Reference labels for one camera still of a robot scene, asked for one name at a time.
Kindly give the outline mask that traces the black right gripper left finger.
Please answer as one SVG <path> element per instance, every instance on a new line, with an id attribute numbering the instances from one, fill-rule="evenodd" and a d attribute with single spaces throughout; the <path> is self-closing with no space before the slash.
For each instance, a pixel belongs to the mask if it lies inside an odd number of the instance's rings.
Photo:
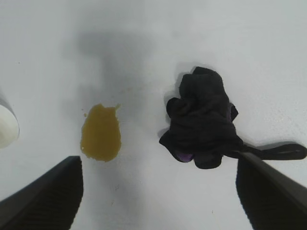
<path id="1" fill-rule="evenodd" d="M 2 230 L 69 230 L 83 197 L 79 156 L 69 156 L 0 202 Z"/>

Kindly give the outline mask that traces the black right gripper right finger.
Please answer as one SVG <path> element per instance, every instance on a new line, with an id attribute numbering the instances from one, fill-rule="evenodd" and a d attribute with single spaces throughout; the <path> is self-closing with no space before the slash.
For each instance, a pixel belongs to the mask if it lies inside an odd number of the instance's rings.
<path id="1" fill-rule="evenodd" d="M 252 153 L 238 159 L 236 190 L 255 230 L 305 230 L 307 189 Z"/>

